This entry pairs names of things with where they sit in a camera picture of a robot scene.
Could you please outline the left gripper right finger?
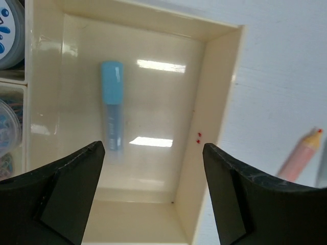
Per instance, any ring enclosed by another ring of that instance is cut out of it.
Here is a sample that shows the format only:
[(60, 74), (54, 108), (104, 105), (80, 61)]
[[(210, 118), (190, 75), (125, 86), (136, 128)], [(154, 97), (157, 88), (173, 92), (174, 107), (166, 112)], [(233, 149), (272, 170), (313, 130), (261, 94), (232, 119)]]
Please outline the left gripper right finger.
[(203, 162), (221, 244), (326, 244), (326, 189), (272, 176), (212, 143)]

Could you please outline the paperclip jar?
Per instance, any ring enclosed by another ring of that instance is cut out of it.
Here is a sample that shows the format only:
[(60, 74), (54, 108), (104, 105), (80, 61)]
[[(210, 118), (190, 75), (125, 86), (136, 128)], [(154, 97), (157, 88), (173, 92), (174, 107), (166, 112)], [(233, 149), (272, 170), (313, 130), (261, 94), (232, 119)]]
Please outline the paperclip jar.
[(22, 101), (1, 100), (1, 157), (20, 146), (22, 122)]
[(7, 153), (1, 157), (0, 162), (0, 180), (11, 178), (14, 175), (14, 162), (10, 153)]

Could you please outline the blue capped highlighter pen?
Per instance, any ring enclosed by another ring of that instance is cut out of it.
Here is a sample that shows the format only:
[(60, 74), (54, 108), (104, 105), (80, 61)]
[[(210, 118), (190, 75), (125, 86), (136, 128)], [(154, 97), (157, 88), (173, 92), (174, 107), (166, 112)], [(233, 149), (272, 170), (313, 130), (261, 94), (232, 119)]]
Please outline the blue capped highlighter pen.
[(121, 62), (101, 64), (101, 90), (107, 149), (120, 151), (123, 145), (124, 66)]

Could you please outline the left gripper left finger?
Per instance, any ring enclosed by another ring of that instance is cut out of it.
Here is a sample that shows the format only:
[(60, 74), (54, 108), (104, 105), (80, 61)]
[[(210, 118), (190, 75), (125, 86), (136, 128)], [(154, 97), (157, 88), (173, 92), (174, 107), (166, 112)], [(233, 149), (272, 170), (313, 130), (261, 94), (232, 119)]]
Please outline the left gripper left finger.
[(1, 244), (81, 244), (104, 156), (95, 141), (1, 181)]

